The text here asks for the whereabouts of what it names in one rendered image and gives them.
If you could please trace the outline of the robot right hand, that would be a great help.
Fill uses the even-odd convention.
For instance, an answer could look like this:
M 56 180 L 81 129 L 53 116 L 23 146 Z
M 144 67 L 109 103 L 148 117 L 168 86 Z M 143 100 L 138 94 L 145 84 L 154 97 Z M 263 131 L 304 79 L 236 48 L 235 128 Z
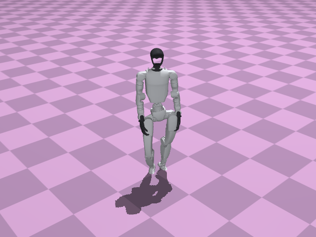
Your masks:
M 146 136 L 148 136 L 149 134 L 147 134 L 145 131 L 147 131 L 147 129 L 144 127 L 144 116 L 141 115 L 140 116 L 140 120 L 138 120 L 140 122 L 140 128 L 143 134 L 145 134 Z M 148 132 L 148 131 L 147 131 Z

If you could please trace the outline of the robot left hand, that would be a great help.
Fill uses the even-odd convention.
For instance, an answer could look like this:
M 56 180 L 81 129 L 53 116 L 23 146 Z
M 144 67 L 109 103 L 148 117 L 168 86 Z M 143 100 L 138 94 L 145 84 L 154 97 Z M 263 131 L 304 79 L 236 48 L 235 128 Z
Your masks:
M 181 117 L 180 112 L 177 112 L 177 118 L 178 118 L 177 119 L 177 127 L 176 127 L 176 130 L 174 130 L 174 131 L 177 131 L 179 129 L 179 125 L 180 125 L 180 121 L 181 121 L 180 117 Z

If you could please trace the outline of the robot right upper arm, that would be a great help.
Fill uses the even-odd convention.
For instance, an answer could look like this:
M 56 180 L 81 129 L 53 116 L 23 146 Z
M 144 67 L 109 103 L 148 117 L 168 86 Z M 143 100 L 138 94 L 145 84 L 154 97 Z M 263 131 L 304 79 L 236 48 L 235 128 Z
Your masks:
M 143 93 L 143 80 L 146 78 L 146 71 L 138 72 L 136 75 L 136 94 L 140 95 L 140 101 L 146 98 L 145 93 Z

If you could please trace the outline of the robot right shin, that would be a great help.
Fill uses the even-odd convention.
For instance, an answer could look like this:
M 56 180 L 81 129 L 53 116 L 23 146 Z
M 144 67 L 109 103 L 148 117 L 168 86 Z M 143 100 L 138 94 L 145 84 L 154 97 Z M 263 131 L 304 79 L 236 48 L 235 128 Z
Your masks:
M 145 156 L 145 160 L 146 160 L 146 163 L 147 165 L 151 168 L 154 168 L 154 158 L 151 158 L 151 159 L 147 159 L 147 157 Z

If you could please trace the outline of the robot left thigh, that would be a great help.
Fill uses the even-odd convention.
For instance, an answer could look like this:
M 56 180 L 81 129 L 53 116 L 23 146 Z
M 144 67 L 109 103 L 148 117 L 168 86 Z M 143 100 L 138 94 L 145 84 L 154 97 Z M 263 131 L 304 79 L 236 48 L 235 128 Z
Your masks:
M 173 110 L 166 110 L 167 115 L 167 124 L 165 129 L 165 136 L 161 137 L 161 145 L 167 146 L 168 144 L 171 144 L 175 134 L 176 134 L 176 127 L 177 127 L 177 116 Z

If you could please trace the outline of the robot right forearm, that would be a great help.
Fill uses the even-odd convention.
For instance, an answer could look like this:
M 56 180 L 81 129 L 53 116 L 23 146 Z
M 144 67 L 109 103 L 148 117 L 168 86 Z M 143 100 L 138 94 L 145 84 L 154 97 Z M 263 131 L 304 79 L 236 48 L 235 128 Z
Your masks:
M 140 116 L 144 116 L 144 102 L 140 101 L 140 95 L 136 95 L 136 105 L 137 105 L 137 113 L 138 113 L 138 119 L 140 120 Z M 144 116 L 145 117 L 145 116 Z

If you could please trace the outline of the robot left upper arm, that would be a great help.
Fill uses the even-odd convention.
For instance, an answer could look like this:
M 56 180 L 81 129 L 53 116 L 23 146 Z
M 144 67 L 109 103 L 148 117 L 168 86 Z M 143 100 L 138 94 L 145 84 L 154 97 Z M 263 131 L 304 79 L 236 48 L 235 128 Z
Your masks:
M 178 76 L 174 70 L 168 70 L 169 78 L 171 79 L 171 97 L 172 98 L 178 98 L 177 91 L 178 91 Z

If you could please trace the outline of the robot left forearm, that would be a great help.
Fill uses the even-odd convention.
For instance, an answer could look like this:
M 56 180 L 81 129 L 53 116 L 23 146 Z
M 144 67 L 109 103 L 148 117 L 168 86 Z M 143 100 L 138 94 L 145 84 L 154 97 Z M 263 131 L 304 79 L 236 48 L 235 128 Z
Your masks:
M 181 111 L 180 111 L 181 105 L 180 105 L 180 94 L 179 94 L 179 91 L 177 91 L 177 96 L 178 96 L 178 98 L 173 98 L 175 114 L 177 115 L 177 112 L 180 112 L 180 115 L 181 115 Z

